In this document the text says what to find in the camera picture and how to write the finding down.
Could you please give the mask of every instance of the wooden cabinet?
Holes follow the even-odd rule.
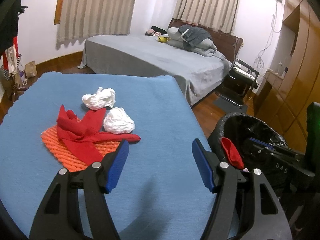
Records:
[[[289,147],[305,152],[306,110],[320,102],[320,21],[306,0],[287,0],[284,24],[297,34],[296,46],[285,78],[271,84],[256,117],[282,134]]]

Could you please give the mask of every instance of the beige curtain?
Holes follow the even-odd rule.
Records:
[[[58,42],[129,34],[135,0],[63,0]]]
[[[238,0],[178,0],[173,18],[230,33]]]

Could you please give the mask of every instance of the bed headboard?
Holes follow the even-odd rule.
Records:
[[[237,45],[236,45],[236,55],[238,54],[238,51],[243,43],[243,39],[238,38],[236,36],[232,36],[230,34],[226,34],[223,32],[216,32],[208,27],[204,27],[202,25],[195,25],[195,24],[190,24],[190,23],[186,23],[182,20],[177,20],[177,19],[172,19],[169,27],[177,27],[179,28],[182,25],[190,25],[190,26],[194,26],[194,27],[201,27],[204,28],[207,32],[210,33],[214,44],[217,46],[218,51],[220,51],[223,55],[226,56],[227,60],[233,62],[235,56],[235,44],[236,44],[236,39],[238,39],[237,41]]]

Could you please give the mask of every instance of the orange foam netting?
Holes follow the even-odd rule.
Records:
[[[57,160],[70,172],[81,171],[88,167],[84,162],[73,156],[65,144],[58,139],[56,125],[45,130],[41,134],[41,139],[54,157],[56,157]],[[120,142],[94,143],[102,156],[105,156],[107,153],[114,152],[119,144]]]

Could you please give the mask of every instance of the trash can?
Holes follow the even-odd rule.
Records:
[[[221,138],[229,138],[236,146],[244,167],[249,171],[254,168],[262,170],[277,196],[280,196],[287,184],[287,174],[281,172],[274,163],[265,162],[263,155],[249,152],[244,141],[254,138],[259,141],[281,146],[287,146],[284,138],[262,120],[242,113],[230,113],[222,117],[208,138],[212,152],[216,153],[220,161],[228,162],[221,145]]]

